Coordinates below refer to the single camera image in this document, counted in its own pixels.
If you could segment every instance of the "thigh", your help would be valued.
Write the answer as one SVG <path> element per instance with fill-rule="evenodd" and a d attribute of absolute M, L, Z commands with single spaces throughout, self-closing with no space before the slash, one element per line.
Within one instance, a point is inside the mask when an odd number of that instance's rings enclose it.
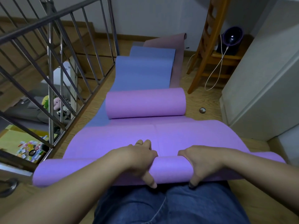
<path fill-rule="evenodd" d="M 113 186 L 99 200 L 93 224 L 148 222 L 164 200 L 163 192 L 148 186 Z"/>
<path fill-rule="evenodd" d="M 166 192 L 168 216 L 197 217 L 209 223 L 250 223 L 227 182 L 207 182 L 190 189 L 188 184 Z"/>

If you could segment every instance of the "hand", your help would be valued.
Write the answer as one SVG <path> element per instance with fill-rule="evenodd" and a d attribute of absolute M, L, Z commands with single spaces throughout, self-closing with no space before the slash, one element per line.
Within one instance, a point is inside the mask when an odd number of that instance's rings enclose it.
<path fill-rule="evenodd" d="M 227 148 L 193 145 L 178 151 L 178 156 L 184 156 L 193 167 L 193 176 L 189 186 L 194 188 L 205 177 L 224 167 L 223 151 Z"/>
<path fill-rule="evenodd" d="M 114 151 L 119 152 L 121 159 L 126 160 L 128 172 L 140 177 L 149 187 L 157 188 L 157 183 L 148 171 L 152 162 L 158 156 L 157 152 L 152 150 L 150 140 L 144 142 L 138 140 L 135 145 L 128 145 Z"/>

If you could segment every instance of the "wooden chair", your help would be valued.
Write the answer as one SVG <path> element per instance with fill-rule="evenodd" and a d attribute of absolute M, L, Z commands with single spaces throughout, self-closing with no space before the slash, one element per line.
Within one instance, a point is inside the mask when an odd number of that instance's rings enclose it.
<path fill-rule="evenodd" d="M 204 25 L 204 30 L 202 32 L 202 37 L 200 39 L 196 54 L 192 60 L 192 63 L 187 71 L 187 74 L 190 74 L 193 70 L 195 62 L 200 55 L 202 57 L 202 61 L 197 70 L 197 73 L 192 81 L 191 86 L 189 87 L 188 94 L 191 94 L 200 81 L 202 76 L 208 77 L 210 74 L 204 73 L 204 69 L 207 64 L 218 64 L 221 60 L 221 53 L 218 53 L 214 50 L 216 41 L 219 37 L 220 30 L 222 28 L 226 11 L 230 4 L 230 0 L 210 0 L 209 9 L 207 12 L 207 19 Z M 217 10 L 216 17 L 213 16 L 213 10 Z M 235 56 L 225 55 L 222 61 L 222 65 L 227 66 L 237 66 L 247 51 L 249 45 L 251 44 L 253 37 L 250 35 L 245 35 L 240 44 L 239 50 Z M 217 77 L 218 73 L 212 74 L 211 77 Z M 220 74 L 220 78 L 229 79 L 230 75 L 228 74 Z"/>

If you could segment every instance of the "jeans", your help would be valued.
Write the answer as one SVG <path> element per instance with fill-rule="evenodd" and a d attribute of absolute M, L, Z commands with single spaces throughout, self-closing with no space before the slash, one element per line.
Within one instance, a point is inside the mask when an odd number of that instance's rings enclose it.
<path fill-rule="evenodd" d="M 250 223 L 226 181 L 113 186 L 99 200 L 93 224 Z"/>

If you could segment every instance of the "chair leg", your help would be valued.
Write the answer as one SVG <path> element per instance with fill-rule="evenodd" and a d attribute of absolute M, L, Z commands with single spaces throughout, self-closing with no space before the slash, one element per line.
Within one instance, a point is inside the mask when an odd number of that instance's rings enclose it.
<path fill-rule="evenodd" d="M 200 66 L 199 66 L 199 68 L 197 70 L 197 73 L 196 73 L 196 75 L 195 75 L 195 77 L 194 77 L 194 79 L 193 79 L 193 81 L 191 83 L 191 86 L 189 87 L 188 94 L 191 94 L 196 89 L 196 87 L 198 86 L 198 83 L 200 81 L 202 73 L 204 72 L 204 69 L 205 69 L 205 67 L 207 65 L 207 60 L 208 60 L 208 58 L 206 57 L 200 63 Z"/>
<path fill-rule="evenodd" d="M 187 75 L 189 75 L 191 73 L 191 71 L 193 70 L 194 64 L 195 64 L 195 62 L 197 60 L 197 57 L 199 55 L 199 51 L 200 51 L 200 45 L 198 45 L 198 47 L 197 47 L 196 53 L 195 53 L 195 55 L 193 57 L 193 60 L 192 60 L 192 62 L 190 64 L 190 66 L 189 66 L 189 69 L 187 71 Z"/>

